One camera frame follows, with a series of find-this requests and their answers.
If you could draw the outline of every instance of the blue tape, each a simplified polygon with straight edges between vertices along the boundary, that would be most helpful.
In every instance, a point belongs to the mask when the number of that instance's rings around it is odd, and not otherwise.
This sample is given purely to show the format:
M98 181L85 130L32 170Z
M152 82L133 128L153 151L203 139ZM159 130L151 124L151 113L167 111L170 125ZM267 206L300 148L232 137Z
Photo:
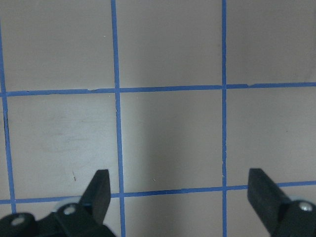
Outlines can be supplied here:
M112 11L112 32L113 32L113 52L114 52L114 82L117 111L117 144L118 144L118 185L119 185L119 209L121 237L126 236L125 231L125 203L124 203L124 176L123 176L123 155L122 155L122 135L120 119L120 87L119 87L119 47L118 47L118 26L116 2L111 0Z
M79 197L80 196L23 198L23 199L17 199L16 203L53 202L53 201L62 201L66 198L79 198ZM111 198L118 198L118 194L111 194Z
M226 0L222 0L222 175L223 237L227 236L227 171L226 171Z
M87 89L68 89L68 90L30 90L30 91L7 91L7 96L28 96L28 95L71 95L71 94L98 94L115 93L114 88L102 88L96 90Z
M0 200L0 205L11 204L11 200Z
M125 197L146 197L146 196L156 196L156 195L205 193L205 192L218 192L218 191L222 191L222 189L223 189L222 187L212 187L212 188L160 190L160 191L125 193L124 196Z
M259 83L259 84L228 84L227 89L250 88L288 88L288 87L315 87L316 82L289 82L289 83Z
M7 117L8 104L7 104L7 99L6 99L5 79L4 79L1 26L0 26L0 84L1 84L1 92L2 92L2 109L3 109L3 120L4 120L4 134L5 134L5 153L6 153L8 180L9 180L10 203L11 203L12 213L16 213L14 182L13 182L13 168L12 168L10 137L9 137L9 124L8 124L8 117Z
M135 87L121 88L121 92L159 92L179 90L221 90L221 85L183 85L183 86L160 86L160 87Z

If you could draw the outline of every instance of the silver screw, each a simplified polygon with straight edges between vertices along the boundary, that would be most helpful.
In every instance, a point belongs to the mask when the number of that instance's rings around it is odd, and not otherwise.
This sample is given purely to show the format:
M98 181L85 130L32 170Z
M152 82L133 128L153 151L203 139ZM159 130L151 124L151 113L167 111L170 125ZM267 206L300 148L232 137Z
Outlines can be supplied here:
M13 226L17 226L22 224L25 221L24 216L19 215L17 218L13 219L13 221L11 222L11 225Z
M71 215L71 214L75 213L75 211L76 211L76 207L74 205L70 205L70 206L65 208L64 214Z
M300 209L302 211L312 211L313 210L313 206L305 201L300 202L299 206L300 206Z

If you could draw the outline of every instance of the floor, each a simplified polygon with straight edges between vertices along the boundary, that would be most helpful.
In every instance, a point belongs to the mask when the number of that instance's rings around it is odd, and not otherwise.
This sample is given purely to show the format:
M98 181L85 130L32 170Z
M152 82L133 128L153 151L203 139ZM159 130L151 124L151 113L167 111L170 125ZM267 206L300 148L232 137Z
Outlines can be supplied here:
M0 216L109 169L118 237L268 237L261 167L316 200L314 0L0 0Z

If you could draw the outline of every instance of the floor tile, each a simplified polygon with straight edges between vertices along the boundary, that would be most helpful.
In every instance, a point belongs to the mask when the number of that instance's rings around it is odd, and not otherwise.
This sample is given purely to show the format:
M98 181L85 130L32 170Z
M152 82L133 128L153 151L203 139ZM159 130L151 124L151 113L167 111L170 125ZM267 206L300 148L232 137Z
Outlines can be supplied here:
M315 186L285 187L282 190L291 197L301 197L314 203L316 201ZM270 236L250 205L247 190L227 192L227 225L228 237Z
M221 94L121 95L125 192L222 185Z
M112 230L116 237L120 237L119 198L111 199L110 206L103 223Z
M114 87L110 0L0 3L7 91Z
M17 198L81 195L105 168L118 192L114 94L9 97L8 106Z
M222 236L222 193L125 199L126 236Z
M222 84L220 0L118 0L122 87Z
M10 204L2 204L0 205L0 218L11 214L11 205Z
M0 97L0 199L10 199L8 171L6 165L3 110L2 100Z
M316 81L314 0L227 0L227 82Z
M269 237L247 199L247 190L227 191L227 237Z
M316 88L234 89L227 95L227 181L249 168L276 182L316 180Z

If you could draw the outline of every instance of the blue tape line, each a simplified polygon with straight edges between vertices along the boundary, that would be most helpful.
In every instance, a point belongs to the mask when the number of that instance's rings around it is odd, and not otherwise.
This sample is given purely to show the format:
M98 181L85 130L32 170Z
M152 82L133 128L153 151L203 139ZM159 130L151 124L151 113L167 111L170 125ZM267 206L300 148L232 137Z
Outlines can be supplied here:
M316 82L290 82L290 83L259 83L259 84L228 84L227 89L248 88L288 88L288 87L315 87Z
M70 95L70 94L98 94L98 93L115 93L114 88L102 88L96 90L87 89L68 89L68 90L30 90L30 91L8 91L7 96L28 96L28 95Z
M262 83L262 84L227 84L226 89L251 89L251 88L289 88L289 87L316 87L316 82L293 83ZM52 94L97 94L97 93L130 93L130 92L160 92L160 91L185 91L185 90L221 90L221 85L182 85L182 86L158 86L158 87L131 87L131 88L100 88L88 89L64 89L64 90L30 90L7 91L10 96L52 95Z
M299 187L299 186L316 186L316 181L299 181L299 182L288 182L288 183L277 183L281 188L284 187ZM111 198L125 198L130 197L147 197L156 195L172 195L172 194L190 194L190 193L207 193L207 192L220 192L220 191L237 191L237 190L247 190L247 185L235 185L226 187L207 187L207 188L190 188L190 189L175 189L175 190L160 190L160 191L147 191L147 192L134 192L134 193L120 193L111 194ZM42 198L24 198L17 199L16 203L36 203L36 202L51 202L51 201L61 201L65 198L71 198L72 196L66 197L42 197ZM0 200L0 204L10 204L11 200Z
M0 205L11 204L11 200L0 200Z
M227 171L226 171L226 0L222 0L222 174L223 237L227 236Z
M221 90L221 85L184 85L184 86L159 86L159 87L135 87L121 88L121 92L159 92L178 90Z
M16 203L37 203L37 202L52 202L52 201L62 201L66 198L77 198L79 196L69 196L69 197L40 197L40 198L22 198L17 199Z
M9 124L8 124L8 117L7 117L8 103L6 99L6 90L5 90L1 26L0 26L0 83L1 83L1 92L2 92L2 109L3 109L3 120L4 120L4 134L5 134L5 153L6 153L8 179L9 179L9 191L10 191L10 201L11 201L10 203L11 203L12 213L16 213L14 182L13 182L13 168L12 168L10 137L9 137Z
M190 193L205 193L222 191L222 187L213 188L192 188L192 189L175 189L175 190L160 190L148 192L125 193L125 197L146 197L156 195L172 195L172 194L190 194Z
M112 34L113 34L113 57L114 57L114 82L117 113L117 143L118 143L118 185L119 185L119 209L120 209L120 229L121 237L126 236L125 230L125 203L124 203L124 176L123 176L123 155L122 155L122 135L120 119L120 87L119 87L119 47L118 47L118 26L116 1L111 0L112 11Z

